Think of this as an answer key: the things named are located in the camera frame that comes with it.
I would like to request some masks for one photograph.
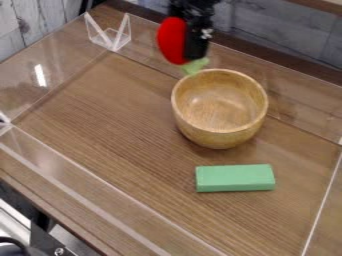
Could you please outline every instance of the wooden bowl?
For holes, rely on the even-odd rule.
[[[184,77],[172,91],[177,127],[200,146],[225,149],[257,132],[268,108],[259,83],[225,69],[202,70]]]

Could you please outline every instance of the wooden table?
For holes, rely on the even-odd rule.
[[[105,5],[92,14],[101,26],[122,15]],[[156,24],[130,17],[133,41],[114,54],[88,42],[82,22],[0,66],[14,124],[0,137],[3,181],[104,255],[300,255],[339,167],[340,87],[212,45],[210,66],[250,75],[271,107],[249,142],[201,148],[174,126],[180,73],[156,50]],[[194,166],[257,163],[273,167],[275,191],[194,193]],[[320,223],[307,253],[333,255],[340,228]]]

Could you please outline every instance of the green sponge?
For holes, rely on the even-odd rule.
[[[275,179],[268,164],[196,167],[196,191],[273,190]]]
[[[182,70],[185,75],[194,75],[200,71],[200,69],[208,64],[208,62],[208,58],[204,57],[181,65],[180,69]]]

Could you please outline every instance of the bowl rim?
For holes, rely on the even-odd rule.
[[[186,119],[184,118],[178,108],[177,108],[177,104],[176,104],[176,91],[178,89],[178,87],[181,86],[182,82],[189,79],[192,76],[196,76],[197,74],[200,73],[209,73],[209,72],[216,72],[216,71],[220,71],[220,72],[224,72],[224,73],[229,73],[229,74],[234,74],[234,75],[238,75],[244,78],[246,78],[252,83],[253,85],[256,86],[256,88],[259,89],[260,93],[261,93],[261,96],[263,96],[263,99],[264,99],[264,104],[263,104],[263,108],[261,108],[261,111],[259,113],[259,115],[253,118],[253,120],[244,124],[242,126],[240,127],[236,127],[233,129],[226,129],[226,130],[214,130],[214,129],[204,129],[202,127],[198,127],[193,124],[190,124]],[[170,105],[172,105],[172,109],[173,111],[176,112],[176,115],[177,117],[182,120],[182,122],[185,122],[186,124],[189,124],[192,127],[194,127],[197,130],[201,130],[204,132],[212,132],[212,133],[218,133],[218,134],[225,134],[225,133],[233,133],[233,132],[240,132],[242,130],[246,130],[248,128],[250,128],[264,117],[265,117],[265,114],[267,114],[267,110],[268,110],[268,96],[267,96],[267,93],[261,87],[261,85],[259,84],[259,82],[250,78],[248,75],[245,75],[244,73],[238,72],[238,71],[234,71],[234,70],[230,70],[230,69],[224,69],[224,68],[213,68],[213,69],[204,69],[204,70],[200,70],[196,74],[193,75],[186,75],[184,76],[176,83],[173,89],[172,89],[172,94],[170,94]]]

